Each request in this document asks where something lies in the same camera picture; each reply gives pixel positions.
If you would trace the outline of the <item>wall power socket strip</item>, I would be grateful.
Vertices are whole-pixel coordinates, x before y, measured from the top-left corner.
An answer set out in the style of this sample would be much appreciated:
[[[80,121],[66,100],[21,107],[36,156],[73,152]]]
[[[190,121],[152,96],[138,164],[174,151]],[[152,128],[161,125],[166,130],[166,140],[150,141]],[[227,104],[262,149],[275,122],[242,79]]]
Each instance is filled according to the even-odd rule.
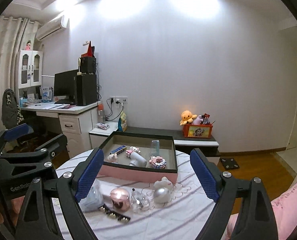
[[[114,102],[116,104],[126,104],[128,97],[127,96],[111,96],[110,97],[111,102]]]

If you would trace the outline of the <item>white desk with drawers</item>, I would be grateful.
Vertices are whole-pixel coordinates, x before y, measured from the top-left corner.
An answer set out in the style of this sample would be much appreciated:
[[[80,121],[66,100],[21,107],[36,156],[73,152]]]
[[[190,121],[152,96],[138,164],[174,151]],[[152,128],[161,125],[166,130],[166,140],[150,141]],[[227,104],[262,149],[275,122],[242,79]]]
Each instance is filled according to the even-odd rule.
[[[89,132],[97,122],[98,103],[87,106],[70,106],[64,104],[33,103],[23,107],[23,113],[35,113],[42,118],[51,118],[59,124],[61,133],[68,140],[67,149],[70,158],[92,149]]]

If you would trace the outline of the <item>pink bedding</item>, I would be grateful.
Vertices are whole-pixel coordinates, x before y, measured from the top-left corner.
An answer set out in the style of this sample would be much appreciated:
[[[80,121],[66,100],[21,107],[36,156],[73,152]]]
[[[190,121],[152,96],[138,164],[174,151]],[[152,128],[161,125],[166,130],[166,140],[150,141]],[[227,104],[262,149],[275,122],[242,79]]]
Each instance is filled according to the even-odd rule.
[[[278,239],[287,239],[297,226],[297,183],[271,201]],[[221,239],[231,239],[238,213],[231,215]]]

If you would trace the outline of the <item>black pearl hair clip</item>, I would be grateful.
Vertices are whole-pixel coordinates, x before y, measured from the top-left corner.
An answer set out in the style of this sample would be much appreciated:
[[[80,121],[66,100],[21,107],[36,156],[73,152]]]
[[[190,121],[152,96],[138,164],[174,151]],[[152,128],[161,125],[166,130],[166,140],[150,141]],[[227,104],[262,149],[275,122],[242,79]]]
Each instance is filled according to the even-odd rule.
[[[107,215],[111,219],[115,219],[121,223],[128,223],[130,222],[131,218],[125,215],[122,215],[116,211],[111,210],[106,204],[99,207],[99,211]]]

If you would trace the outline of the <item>blue harmonica box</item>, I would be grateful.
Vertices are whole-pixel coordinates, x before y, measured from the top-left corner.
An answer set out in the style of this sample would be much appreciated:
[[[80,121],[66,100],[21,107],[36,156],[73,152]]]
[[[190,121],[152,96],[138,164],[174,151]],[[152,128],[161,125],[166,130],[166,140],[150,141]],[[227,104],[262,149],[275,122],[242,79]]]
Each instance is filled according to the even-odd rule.
[[[118,148],[110,151],[110,154],[116,154],[119,155],[122,152],[125,152],[125,150],[127,150],[127,147],[125,145],[119,146]]]

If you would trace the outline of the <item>black office chair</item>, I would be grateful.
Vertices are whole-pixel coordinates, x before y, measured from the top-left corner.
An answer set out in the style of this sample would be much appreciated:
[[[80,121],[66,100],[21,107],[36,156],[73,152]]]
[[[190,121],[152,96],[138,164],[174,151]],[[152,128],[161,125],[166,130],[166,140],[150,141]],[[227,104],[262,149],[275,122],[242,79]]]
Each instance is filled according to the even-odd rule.
[[[46,130],[46,124],[44,124],[41,117],[34,115],[23,117],[16,95],[11,89],[6,89],[3,93],[1,119],[7,129],[15,128],[22,124],[27,124],[29,127],[29,134],[11,142],[11,145],[14,146],[12,150],[8,150],[10,153],[32,151],[58,135],[58,133]]]

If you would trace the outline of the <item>pink white kitty figure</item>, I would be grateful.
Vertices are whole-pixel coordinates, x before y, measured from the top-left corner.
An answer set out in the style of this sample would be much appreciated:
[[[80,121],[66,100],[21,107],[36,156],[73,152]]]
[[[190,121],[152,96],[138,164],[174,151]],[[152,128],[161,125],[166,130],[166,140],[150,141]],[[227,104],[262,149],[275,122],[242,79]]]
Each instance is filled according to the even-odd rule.
[[[131,157],[132,153],[140,154],[140,149],[135,146],[131,146],[129,149],[126,150],[127,157]]]

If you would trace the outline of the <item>tissue pack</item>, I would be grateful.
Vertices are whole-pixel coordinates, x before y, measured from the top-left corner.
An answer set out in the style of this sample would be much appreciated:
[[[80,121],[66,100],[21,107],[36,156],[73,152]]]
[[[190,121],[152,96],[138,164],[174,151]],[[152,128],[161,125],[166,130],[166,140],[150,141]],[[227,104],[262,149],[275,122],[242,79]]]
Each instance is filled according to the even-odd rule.
[[[89,193],[85,198],[81,199],[79,205],[83,213],[98,211],[104,205],[104,198],[98,180],[94,181]]]

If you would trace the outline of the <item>beige curtain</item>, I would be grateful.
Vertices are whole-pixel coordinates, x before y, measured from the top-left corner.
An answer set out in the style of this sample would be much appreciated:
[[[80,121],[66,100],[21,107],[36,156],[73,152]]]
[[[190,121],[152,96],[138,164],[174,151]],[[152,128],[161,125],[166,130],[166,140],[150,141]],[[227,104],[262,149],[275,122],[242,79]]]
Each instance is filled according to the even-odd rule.
[[[17,54],[27,42],[34,44],[39,26],[39,22],[28,18],[0,16],[0,129],[4,127],[1,120],[4,90],[15,89]]]

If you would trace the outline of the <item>clear glass perfume bottle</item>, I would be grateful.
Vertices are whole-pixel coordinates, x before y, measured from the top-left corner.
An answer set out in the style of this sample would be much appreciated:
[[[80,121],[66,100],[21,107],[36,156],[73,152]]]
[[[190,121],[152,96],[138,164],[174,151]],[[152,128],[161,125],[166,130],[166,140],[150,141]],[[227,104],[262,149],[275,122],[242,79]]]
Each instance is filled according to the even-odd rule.
[[[147,211],[150,208],[150,201],[144,194],[132,188],[131,206],[134,212]]]

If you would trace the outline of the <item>yellow octopus plush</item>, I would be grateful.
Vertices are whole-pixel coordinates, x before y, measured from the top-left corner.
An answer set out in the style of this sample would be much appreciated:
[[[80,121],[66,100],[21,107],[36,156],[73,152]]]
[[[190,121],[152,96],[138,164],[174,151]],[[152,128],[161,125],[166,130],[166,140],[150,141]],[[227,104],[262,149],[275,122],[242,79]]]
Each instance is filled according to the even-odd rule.
[[[191,124],[197,118],[196,114],[192,114],[190,111],[183,111],[181,114],[181,120],[179,125],[184,126],[186,124]]]

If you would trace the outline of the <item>white plush toy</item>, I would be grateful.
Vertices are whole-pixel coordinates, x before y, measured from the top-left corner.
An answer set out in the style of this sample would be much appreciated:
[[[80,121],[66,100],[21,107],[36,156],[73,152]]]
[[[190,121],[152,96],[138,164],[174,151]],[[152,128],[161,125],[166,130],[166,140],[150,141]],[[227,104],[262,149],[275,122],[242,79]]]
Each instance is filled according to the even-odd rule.
[[[168,189],[169,191],[172,191],[173,188],[174,188],[174,185],[170,180],[168,180],[167,177],[163,177],[161,180],[156,181],[153,184],[153,187],[154,187],[155,190],[160,189],[160,188],[163,187],[163,188]]]

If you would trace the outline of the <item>pink plush toy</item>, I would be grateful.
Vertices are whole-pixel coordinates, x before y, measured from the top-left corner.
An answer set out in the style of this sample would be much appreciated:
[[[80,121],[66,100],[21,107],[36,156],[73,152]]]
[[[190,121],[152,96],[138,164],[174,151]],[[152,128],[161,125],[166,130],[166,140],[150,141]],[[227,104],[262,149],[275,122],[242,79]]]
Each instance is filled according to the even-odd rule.
[[[195,120],[193,120],[192,124],[193,125],[202,125],[204,122],[204,118],[202,115],[198,115]]]

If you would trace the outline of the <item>black bathroom scale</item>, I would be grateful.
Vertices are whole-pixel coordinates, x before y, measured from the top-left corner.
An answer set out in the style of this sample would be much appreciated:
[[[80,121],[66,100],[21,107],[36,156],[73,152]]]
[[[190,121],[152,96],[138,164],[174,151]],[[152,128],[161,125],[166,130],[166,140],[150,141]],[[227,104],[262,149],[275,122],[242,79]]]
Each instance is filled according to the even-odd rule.
[[[235,170],[240,168],[234,158],[220,158],[219,161],[226,170]]]

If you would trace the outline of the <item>rose gold round jar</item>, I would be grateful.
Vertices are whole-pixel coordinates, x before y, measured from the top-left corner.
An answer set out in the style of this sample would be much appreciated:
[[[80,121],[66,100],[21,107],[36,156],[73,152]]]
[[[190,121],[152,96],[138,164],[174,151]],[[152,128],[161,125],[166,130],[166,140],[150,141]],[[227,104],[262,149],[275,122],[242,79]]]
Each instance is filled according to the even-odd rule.
[[[115,188],[110,194],[113,207],[120,211],[127,211],[130,208],[129,192],[124,188]]]

